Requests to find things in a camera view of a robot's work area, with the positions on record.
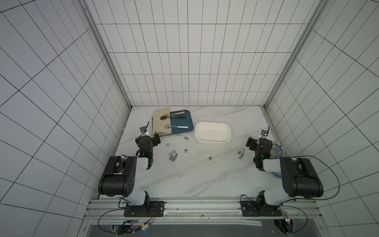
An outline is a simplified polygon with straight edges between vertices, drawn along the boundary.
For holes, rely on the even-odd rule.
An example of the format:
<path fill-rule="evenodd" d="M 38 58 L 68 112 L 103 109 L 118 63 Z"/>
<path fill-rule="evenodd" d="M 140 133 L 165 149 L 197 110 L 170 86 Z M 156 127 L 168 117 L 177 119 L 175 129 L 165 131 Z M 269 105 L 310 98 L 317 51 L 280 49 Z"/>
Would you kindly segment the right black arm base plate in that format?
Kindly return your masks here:
<path fill-rule="evenodd" d="M 282 216 L 278 206 L 263 204 L 258 205 L 256 201 L 240 201 L 243 217 L 280 217 Z"/>

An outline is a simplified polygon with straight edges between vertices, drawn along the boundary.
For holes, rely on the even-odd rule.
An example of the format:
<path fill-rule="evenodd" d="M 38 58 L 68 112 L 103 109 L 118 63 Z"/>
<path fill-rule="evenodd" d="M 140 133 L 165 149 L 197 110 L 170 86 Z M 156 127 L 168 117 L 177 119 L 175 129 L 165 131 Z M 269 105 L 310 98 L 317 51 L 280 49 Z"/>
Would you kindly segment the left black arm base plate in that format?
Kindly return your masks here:
<path fill-rule="evenodd" d="M 143 205 L 128 205 L 124 211 L 124 217 L 162 217 L 164 201 L 149 201 Z"/>

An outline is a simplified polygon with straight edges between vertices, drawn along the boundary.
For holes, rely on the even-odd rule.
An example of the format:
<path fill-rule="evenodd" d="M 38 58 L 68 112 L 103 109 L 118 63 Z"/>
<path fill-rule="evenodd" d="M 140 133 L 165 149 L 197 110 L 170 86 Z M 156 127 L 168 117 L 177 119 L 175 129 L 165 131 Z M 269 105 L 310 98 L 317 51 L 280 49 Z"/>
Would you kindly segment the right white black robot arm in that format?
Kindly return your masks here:
<path fill-rule="evenodd" d="M 296 198 L 309 199 L 323 195 L 323 185 L 309 159 L 271 158 L 272 141 L 264 137 L 249 137 L 246 146 L 255 152 L 253 162 L 259 171 L 281 174 L 281 184 L 258 194 L 257 207 L 280 206 Z"/>

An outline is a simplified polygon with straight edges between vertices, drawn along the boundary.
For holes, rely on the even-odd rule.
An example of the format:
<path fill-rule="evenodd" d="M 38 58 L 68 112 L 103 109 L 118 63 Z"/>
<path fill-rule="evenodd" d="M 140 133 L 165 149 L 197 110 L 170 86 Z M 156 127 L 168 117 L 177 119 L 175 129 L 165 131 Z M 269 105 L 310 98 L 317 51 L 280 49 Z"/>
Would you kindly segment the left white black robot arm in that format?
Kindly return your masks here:
<path fill-rule="evenodd" d="M 135 189 L 138 171 L 151 169 L 154 147 L 160 144 L 158 133 L 142 134 L 136 138 L 139 150 L 134 156 L 111 156 L 98 184 L 98 193 L 108 197 L 120 196 L 137 207 L 150 207 L 150 197 L 145 191 Z"/>

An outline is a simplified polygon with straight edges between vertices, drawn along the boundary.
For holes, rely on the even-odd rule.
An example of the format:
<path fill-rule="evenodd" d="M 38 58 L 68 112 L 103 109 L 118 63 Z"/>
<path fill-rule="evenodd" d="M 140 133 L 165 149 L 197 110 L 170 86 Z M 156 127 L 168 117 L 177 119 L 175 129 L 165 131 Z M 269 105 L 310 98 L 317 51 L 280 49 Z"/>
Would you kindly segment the long chrome socket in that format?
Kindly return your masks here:
<path fill-rule="evenodd" d="M 239 159 L 242 159 L 244 156 L 245 149 L 241 149 Z"/>

